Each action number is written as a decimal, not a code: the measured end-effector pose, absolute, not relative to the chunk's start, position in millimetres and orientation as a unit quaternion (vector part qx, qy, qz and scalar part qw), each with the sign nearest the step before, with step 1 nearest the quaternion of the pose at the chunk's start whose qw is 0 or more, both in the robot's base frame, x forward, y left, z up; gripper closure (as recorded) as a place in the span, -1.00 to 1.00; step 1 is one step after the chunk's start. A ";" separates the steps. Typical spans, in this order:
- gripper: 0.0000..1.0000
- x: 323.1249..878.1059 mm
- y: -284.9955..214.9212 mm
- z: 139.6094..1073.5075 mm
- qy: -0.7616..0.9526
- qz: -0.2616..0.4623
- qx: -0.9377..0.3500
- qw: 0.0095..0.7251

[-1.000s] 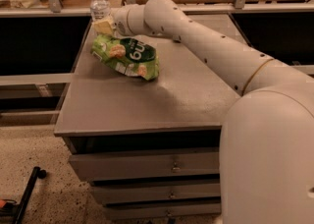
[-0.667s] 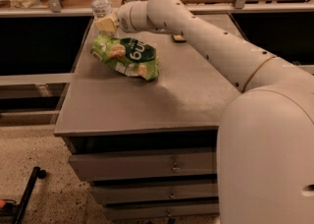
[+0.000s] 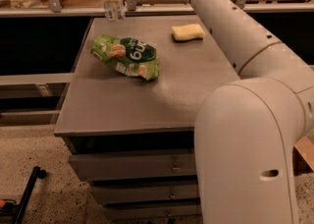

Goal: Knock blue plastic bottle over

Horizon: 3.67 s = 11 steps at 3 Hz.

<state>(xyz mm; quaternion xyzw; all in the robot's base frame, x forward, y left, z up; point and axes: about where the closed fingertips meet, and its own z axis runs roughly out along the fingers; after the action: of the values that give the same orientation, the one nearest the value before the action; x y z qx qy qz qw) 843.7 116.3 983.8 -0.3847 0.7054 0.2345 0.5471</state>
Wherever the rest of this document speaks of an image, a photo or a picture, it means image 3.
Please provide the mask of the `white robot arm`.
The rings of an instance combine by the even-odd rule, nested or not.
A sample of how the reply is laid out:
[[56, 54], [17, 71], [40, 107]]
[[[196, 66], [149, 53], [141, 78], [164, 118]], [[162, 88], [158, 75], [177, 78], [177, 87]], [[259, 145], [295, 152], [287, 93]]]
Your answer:
[[298, 224], [293, 146], [314, 126], [313, 70], [231, 0], [184, 1], [239, 76], [195, 122], [203, 223]]

